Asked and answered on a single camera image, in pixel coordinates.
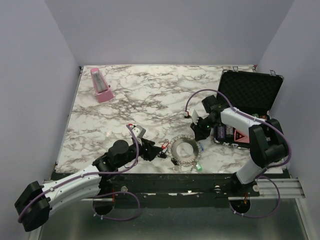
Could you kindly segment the metal disc with key rings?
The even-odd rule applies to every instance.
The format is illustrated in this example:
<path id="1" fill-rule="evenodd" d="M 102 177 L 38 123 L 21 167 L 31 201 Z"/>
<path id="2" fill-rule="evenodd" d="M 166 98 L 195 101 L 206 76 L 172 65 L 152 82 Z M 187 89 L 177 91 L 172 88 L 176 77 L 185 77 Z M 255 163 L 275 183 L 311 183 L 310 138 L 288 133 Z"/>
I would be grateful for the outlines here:
<path id="1" fill-rule="evenodd" d="M 171 139 L 168 152 L 179 166 L 196 164 L 201 156 L 201 147 L 191 135 L 180 134 Z"/>

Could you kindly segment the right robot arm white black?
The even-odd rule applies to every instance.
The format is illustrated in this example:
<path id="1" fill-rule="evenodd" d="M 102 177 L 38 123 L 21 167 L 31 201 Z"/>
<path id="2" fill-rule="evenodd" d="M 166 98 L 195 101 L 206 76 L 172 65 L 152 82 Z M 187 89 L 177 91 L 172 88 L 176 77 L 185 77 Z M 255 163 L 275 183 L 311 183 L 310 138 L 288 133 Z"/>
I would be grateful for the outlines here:
<path id="1" fill-rule="evenodd" d="M 250 160 L 231 177 L 230 191 L 234 195 L 243 195 L 248 190 L 248 184 L 263 175 L 268 168 L 280 167 L 281 163 L 275 163 L 291 157 L 291 147 L 276 119 L 254 117 L 235 108 L 229 101 L 222 105 L 214 95 L 202 100 L 202 105 L 208 113 L 207 117 L 200 117 L 195 110 L 190 115 L 190 127 L 196 141 L 207 139 L 211 129 L 218 125 L 231 126 L 249 138 Z"/>

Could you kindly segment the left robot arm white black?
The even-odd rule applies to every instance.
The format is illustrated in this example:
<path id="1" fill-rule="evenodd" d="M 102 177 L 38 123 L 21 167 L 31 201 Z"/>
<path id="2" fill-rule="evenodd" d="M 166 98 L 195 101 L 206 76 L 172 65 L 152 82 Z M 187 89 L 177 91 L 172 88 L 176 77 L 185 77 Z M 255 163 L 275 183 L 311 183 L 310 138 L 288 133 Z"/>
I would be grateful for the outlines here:
<path id="1" fill-rule="evenodd" d="M 138 158 L 152 161 L 161 151 L 155 142 L 144 138 L 132 145 L 117 140 L 105 154 L 79 172 L 49 183 L 29 183 L 14 204 L 17 221 L 26 232 L 31 232 L 68 204 L 95 196 L 107 197 L 111 191 L 108 180 L 121 174 L 119 168 L 136 163 Z"/>

